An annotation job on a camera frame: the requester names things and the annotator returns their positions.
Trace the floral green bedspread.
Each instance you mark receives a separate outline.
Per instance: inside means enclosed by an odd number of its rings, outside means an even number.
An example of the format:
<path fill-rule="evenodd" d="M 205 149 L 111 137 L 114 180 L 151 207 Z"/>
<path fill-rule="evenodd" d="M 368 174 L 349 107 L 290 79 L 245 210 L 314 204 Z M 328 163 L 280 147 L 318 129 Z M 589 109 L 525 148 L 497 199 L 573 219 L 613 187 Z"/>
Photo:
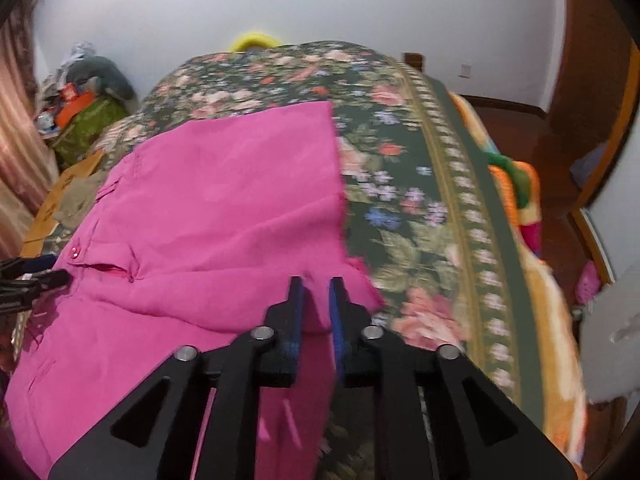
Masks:
<path fill-rule="evenodd" d="M 113 168 L 188 119 L 227 117 L 210 89 L 241 92 L 244 112 L 327 100 L 345 155 L 347 244 L 371 270 L 385 327 L 413 344 L 461 344 L 534 422 L 544 419 L 532 276 L 538 244 L 516 207 L 533 174 L 472 129 L 469 105 L 437 80 L 356 44 L 319 41 L 182 64 L 94 146 Z"/>

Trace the white wall socket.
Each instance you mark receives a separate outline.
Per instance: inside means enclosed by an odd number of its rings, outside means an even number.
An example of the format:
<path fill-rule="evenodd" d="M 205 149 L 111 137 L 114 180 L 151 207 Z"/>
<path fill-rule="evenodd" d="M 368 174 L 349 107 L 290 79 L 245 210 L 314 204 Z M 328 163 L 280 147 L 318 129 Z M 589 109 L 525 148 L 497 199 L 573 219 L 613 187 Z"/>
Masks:
<path fill-rule="evenodd" d="M 459 76 L 464 79 L 469 79 L 472 75 L 472 67 L 468 64 L 462 64 L 460 66 Z"/>

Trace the olive green folded pants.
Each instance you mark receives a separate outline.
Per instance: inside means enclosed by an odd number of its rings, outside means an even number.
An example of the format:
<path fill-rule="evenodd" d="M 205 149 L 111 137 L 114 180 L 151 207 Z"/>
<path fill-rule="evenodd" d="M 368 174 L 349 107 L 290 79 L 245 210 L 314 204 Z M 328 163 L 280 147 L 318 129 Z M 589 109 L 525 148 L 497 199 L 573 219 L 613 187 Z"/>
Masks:
<path fill-rule="evenodd" d="M 76 230 L 96 202 L 106 178 L 107 172 L 99 170 L 90 177 L 74 179 L 64 191 L 53 219 L 66 229 Z"/>

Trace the orange box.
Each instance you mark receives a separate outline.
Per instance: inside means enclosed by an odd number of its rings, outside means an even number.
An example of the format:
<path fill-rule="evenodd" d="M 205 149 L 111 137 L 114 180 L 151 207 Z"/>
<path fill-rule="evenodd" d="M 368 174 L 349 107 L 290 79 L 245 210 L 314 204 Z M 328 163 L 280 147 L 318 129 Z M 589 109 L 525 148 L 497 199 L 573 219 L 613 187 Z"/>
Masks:
<path fill-rule="evenodd" d="M 80 94 L 76 99 L 66 102 L 62 110 L 54 118 L 55 125 L 58 128 L 65 129 L 73 118 L 88 107 L 95 98 L 96 96 L 91 91 L 88 91 Z"/>

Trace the striped pink curtain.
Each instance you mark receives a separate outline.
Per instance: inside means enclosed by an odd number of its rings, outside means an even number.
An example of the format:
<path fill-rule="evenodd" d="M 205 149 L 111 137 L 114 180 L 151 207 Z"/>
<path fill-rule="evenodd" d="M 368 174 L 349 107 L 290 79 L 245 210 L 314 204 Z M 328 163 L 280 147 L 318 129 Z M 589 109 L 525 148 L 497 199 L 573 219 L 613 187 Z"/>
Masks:
<path fill-rule="evenodd" d="M 1 257 L 18 255 L 58 167 L 35 123 L 37 84 L 32 0 L 1 25 Z"/>

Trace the pink pants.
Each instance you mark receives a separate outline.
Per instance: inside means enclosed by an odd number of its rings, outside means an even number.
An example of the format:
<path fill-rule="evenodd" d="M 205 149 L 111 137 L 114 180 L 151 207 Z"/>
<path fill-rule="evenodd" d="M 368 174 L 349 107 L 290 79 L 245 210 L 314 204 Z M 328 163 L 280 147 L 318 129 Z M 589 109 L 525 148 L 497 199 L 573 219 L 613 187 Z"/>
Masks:
<path fill-rule="evenodd" d="M 295 385 L 260 402 L 256 474 L 309 479 L 334 389 L 329 286 L 382 299 L 349 255 L 332 106 L 309 102 L 194 120 L 110 172 L 58 256 L 70 287 L 41 298 L 6 393 L 18 449 L 40 478 L 158 367 L 190 344 L 223 347 L 307 289 Z"/>

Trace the wooden door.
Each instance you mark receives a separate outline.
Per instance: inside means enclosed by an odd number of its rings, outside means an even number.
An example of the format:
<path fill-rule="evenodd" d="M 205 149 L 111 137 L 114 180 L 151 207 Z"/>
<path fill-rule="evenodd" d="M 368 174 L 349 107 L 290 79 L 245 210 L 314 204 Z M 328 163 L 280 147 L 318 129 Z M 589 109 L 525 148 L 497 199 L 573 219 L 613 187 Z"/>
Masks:
<path fill-rule="evenodd" d="M 639 41 L 624 0 L 564 0 L 564 40 L 548 122 L 570 154 L 600 158 L 574 206 L 604 188 L 630 136 L 639 106 Z"/>

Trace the green storage box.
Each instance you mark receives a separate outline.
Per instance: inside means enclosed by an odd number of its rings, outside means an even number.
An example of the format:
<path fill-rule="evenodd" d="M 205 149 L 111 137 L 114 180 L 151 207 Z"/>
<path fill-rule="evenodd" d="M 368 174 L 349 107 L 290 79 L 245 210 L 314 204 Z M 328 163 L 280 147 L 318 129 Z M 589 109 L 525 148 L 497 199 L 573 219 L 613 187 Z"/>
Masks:
<path fill-rule="evenodd" d="M 52 141 L 58 169 L 67 169 L 83 159 L 104 130 L 127 116 L 121 102 L 110 96 L 98 96 Z"/>

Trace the yellow curved bed rail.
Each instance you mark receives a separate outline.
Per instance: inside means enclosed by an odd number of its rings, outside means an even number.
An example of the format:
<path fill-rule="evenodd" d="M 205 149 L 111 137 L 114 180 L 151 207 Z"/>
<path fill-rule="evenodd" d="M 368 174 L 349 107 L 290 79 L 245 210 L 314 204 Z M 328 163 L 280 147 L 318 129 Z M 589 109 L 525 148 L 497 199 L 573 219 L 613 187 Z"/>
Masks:
<path fill-rule="evenodd" d="M 236 38 L 231 47 L 230 52 L 247 52 L 250 50 L 266 50 L 282 46 L 282 42 L 263 34 L 262 32 L 247 32 Z"/>

